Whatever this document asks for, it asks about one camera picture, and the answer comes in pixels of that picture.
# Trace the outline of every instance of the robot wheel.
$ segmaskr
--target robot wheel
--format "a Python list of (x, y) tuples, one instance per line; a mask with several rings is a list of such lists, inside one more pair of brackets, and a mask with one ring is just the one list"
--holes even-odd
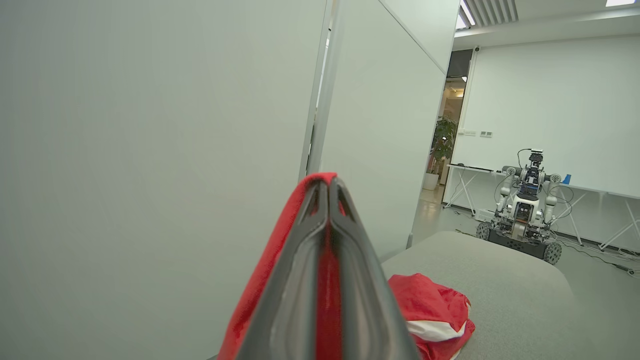
[(562, 246), (558, 243), (549, 243), (545, 248), (544, 260), (551, 265), (555, 265), (562, 254)]
[(476, 228), (476, 238), (489, 240), (489, 232), (491, 231), (490, 222), (481, 222)]

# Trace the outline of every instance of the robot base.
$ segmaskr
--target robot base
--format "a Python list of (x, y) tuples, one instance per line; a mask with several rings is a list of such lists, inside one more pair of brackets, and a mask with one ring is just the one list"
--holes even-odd
[(498, 234), (496, 230), (491, 230), (489, 232), (489, 238), (487, 240), (492, 243), (510, 247), (517, 251), (524, 252), (525, 254), (535, 256), (538, 259), (545, 258), (545, 249), (547, 248), (547, 244), (533, 245), (530, 243), (524, 243), (522, 241), (518, 241), (518, 240), (508, 238), (506, 236), (502, 236)]
[(555, 265), (557, 263), (560, 258), (560, 254), (562, 253), (562, 248), (556, 243), (541, 243), (534, 245), (502, 236), (493, 229), (489, 232), (489, 238), (487, 240), (492, 243), (510, 247), (517, 251), (524, 252), (525, 254), (535, 256), (536, 258), (542, 259), (551, 265)]

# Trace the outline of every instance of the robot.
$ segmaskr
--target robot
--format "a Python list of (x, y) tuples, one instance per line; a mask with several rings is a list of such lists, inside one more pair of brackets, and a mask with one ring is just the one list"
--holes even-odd
[[(553, 215), (557, 203), (554, 194), (561, 178), (558, 174), (545, 175), (542, 159), (542, 150), (531, 149), (529, 165), (502, 168), (507, 175), (500, 189), (502, 198), (496, 204), (493, 220), (479, 224), (476, 235), (554, 265), (562, 254), (562, 247), (550, 241), (549, 236), (550, 226), (556, 219)], [(538, 194), (543, 190), (545, 181), (549, 186), (542, 210)], [(514, 182), (518, 191), (508, 204)]]

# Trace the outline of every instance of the gray sofa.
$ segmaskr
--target gray sofa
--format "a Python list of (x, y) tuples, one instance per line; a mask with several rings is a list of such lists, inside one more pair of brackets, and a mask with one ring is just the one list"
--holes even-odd
[(564, 275), (540, 259), (446, 231), (382, 267), (387, 278), (421, 273), (469, 298), (476, 331), (457, 360), (596, 358)]

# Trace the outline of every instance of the red cloth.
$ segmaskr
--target red cloth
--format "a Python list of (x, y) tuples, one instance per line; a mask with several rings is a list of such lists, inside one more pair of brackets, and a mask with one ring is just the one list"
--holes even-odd
[[(225, 339), (222, 342), (219, 360), (233, 360), (251, 321), (251, 315), (269, 280), (273, 267), (278, 262), (280, 251), (289, 235), (298, 210), (305, 198), (309, 184), (322, 179), (327, 185), (336, 176), (335, 173), (313, 174), (304, 178), (291, 193), (280, 218), (276, 223), (262, 257), (249, 278), (236, 310), (231, 316)], [(340, 272), (337, 258), (331, 251), (323, 251), (318, 271), (316, 359), (340, 359), (342, 357), (342, 327), (340, 326)]]
[(393, 275), (389, 286), (422, 358), (454, 359), (476, 329), (469, 299), (422, 274)]

